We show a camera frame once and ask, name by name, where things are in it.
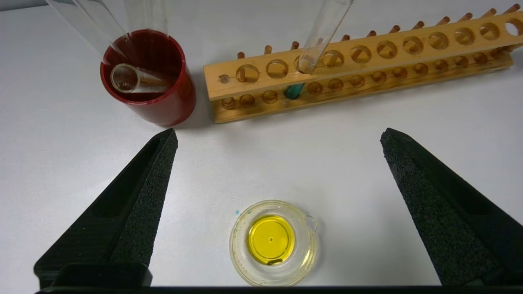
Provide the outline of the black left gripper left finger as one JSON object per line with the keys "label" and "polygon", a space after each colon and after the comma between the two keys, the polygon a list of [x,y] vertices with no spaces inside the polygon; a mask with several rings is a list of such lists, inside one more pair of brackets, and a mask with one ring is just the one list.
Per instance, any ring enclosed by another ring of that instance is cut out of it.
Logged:
{"label": "black left gripper left finger", "polygon": [[151,286],[154,242],[178,148],[156,134],[34,265],[41,289]]}

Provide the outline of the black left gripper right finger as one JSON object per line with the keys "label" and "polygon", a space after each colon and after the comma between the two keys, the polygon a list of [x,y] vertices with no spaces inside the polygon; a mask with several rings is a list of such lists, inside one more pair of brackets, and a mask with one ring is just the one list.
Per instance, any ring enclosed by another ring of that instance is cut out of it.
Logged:
{"label": "black left gripper right finger", "polygon": [[523,227],[409,135],[384,158],[443,286],[521,286]]}

